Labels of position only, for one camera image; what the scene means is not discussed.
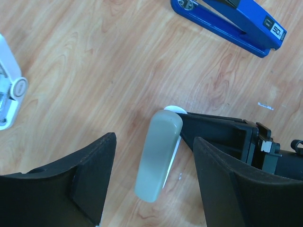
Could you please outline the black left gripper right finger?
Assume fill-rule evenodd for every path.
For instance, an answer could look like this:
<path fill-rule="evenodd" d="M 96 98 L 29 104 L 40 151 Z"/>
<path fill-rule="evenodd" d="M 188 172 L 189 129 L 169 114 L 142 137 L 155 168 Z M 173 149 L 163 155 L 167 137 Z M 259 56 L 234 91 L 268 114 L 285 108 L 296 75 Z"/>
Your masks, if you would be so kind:
<path fill-rule="evenodd" d="M 301 227 L 302 181 L 252 167 L 201 137 L 193 144 L 209 227 Z"/>

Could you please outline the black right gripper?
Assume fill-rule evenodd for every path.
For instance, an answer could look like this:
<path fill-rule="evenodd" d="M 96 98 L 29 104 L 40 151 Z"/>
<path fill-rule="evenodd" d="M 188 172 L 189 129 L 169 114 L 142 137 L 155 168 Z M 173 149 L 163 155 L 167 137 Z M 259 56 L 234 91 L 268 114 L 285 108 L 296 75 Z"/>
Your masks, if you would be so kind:
<path fill-rule="evenodd" d="M 180 113 L 181 137 L 193 150 L 201 137 L 220 151 L 264 172 L 274 175 L 302 175 L 302 140 L 293 140 L 293 152 L 282 150 L 265 125 L 247 120 L 198 113 Z"/>

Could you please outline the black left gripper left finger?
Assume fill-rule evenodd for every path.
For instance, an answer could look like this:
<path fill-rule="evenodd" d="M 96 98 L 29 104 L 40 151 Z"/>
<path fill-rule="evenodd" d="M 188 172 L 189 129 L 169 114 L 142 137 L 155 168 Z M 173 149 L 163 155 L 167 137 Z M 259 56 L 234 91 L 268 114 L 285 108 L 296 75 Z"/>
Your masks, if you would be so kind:
<path fill-rule="evenodd" d="M 116 135 L 27 173 L 0 178 L 3 227 L 97 227 L 110 181 Z"/>

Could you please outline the grey white stapler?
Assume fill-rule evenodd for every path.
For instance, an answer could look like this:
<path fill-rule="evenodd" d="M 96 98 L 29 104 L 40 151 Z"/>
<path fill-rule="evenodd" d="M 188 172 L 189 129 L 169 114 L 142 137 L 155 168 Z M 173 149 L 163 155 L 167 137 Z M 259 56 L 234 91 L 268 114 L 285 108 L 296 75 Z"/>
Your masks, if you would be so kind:
<path fill-rule="evenodd" d="M 187 114 L 169 105 L 150 120 L 134 187 L 136 196 L 145 202 L 155 202 L 165 186 L 181 141 L 181 113 Z"/>

